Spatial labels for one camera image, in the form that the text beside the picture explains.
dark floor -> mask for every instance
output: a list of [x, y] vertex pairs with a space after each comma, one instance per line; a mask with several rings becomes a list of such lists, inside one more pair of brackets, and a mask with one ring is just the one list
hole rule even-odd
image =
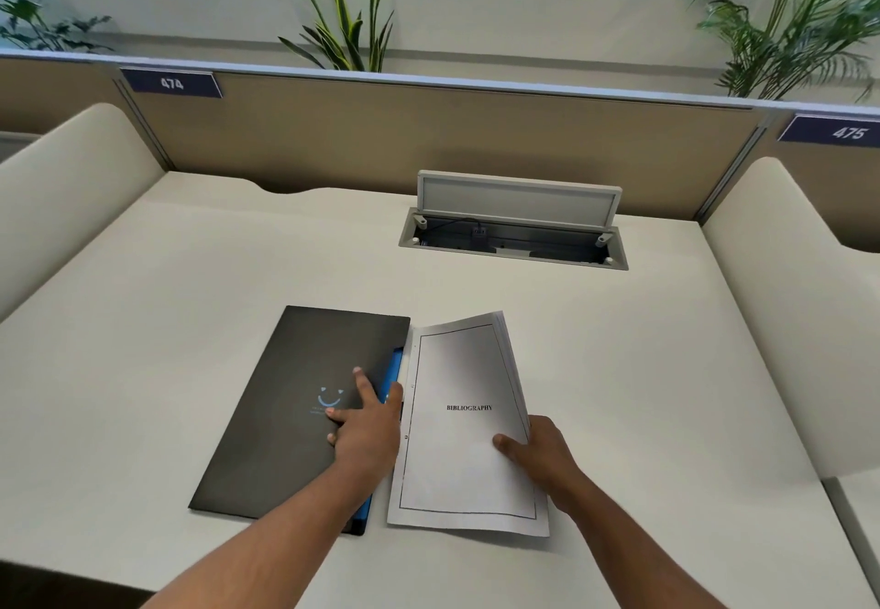
[[137, 609], [151, 595], [138, 588], [0, 560], [0, 607], [3, 609]]

stack of paper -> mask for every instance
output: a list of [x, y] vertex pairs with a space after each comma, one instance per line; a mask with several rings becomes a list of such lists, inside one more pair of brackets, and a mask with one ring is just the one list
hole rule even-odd
[[529, 418], [502, 313], [412, 330], [388, 523], [548, 537], [546, 495], [492, 446]]

wall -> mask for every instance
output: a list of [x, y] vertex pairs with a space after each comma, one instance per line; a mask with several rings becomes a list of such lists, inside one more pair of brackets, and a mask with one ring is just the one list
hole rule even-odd
[[[298, 66], [277, 41], [313, 21], [306, 0], [55, 0], [109, 14], [119, 53]], [[348, 0], [355, 11], [367, 0]], [[695, 30], [691, 0], [383, 0], [394, 9], [385, 69], [403, 74], [720, 94], [726, 49]], [[769, 0], [750, 0], [761, 13]], [[880, 53], [872, 46], [869, 54]], [[880, 55], [874, 63], [880, 72]], [[860, 89], [790, 95], [847, 103]], [[880, 93], [869, 103], [880, 104]]]

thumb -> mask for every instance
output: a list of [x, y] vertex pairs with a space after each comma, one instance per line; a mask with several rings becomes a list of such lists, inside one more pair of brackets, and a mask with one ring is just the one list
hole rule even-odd
[[516, 464], [519, 464], [520, 452], [522, 451], [524, 445], [520, 444], [513, 438], [503, 435], [502, 433], [499, 433], [492, 438], [492, 444], [508, 459]]

blue logo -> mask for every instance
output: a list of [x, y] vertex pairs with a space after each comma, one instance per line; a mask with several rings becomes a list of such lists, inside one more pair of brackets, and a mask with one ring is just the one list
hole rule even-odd
[[[325, 392], [326, 390], [327, 390], [327, 388], [325, 386], [321, 387], [321, 392]], [[332, 403], [324, 402], [324, 398], [323, 398], [324, 394], [321, 393], [318, 395], [318, 403], [324, 405], [324, 407], [333, 407], [334, 405], [338, 405], [339, 401], [342, 400], [342, 393], [345, 392], [345, 389], [337, 389], [336, 391], [339, 393], [339, 397], [335, 401], [333, 401]]]

